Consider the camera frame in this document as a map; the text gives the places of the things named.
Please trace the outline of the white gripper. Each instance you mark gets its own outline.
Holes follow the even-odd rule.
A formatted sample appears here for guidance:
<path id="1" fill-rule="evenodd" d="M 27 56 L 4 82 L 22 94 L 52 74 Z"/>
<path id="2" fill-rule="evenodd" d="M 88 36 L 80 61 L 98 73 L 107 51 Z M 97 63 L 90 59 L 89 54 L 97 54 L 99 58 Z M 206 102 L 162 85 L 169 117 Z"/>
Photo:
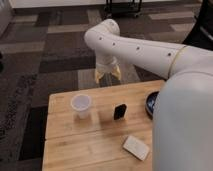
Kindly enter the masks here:
<path id="1" fill-rule="evenodd" d="M 95 82 L 99 84 L 104 73 L 109 72 L 112 72 L 112 75 L 118 80 L 121 79 L 121 72 L 120 68 L 117 66 L 117 59 L 111 55 L 98 54 L 96 56 Z"/>

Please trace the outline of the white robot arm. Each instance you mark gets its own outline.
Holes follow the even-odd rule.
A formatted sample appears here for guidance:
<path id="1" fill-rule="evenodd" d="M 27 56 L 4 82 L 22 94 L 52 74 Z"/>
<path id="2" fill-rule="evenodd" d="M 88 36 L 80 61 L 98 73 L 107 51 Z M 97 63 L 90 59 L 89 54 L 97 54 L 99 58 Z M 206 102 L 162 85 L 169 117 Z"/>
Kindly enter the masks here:
<path id="1" fill-rule="evenodd" d="M 100 71 L 119 58 L 165 80 L 153 112 L 153 171 L 213 171 L 213 50 L 123 37 L 113 19 L 84 40 Z"/>

